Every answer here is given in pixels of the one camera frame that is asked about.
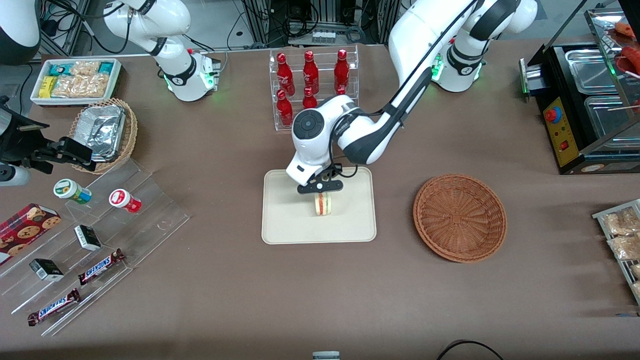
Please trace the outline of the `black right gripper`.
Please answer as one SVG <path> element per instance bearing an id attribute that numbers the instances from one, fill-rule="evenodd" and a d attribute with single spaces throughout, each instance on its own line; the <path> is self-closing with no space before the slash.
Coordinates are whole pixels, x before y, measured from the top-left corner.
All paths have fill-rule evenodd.
<path id="1" fill-rule="evenodd" d="M 97 164 L 92 160 L 91 148 L 67 136 L 60 137 L 58 148 L 49 148 L 51 141 L 46 139 L 42 130 L 50 125 L 34 121 L 9 109 L 5 101 L 1 102 L 0 109 L 2 163 L 51 174 L 53 165 L 46 160 L 35 158 L 35 153 L 46 150 L 50 161 L 78 166 L 90 173 L 96 170 Z"/>

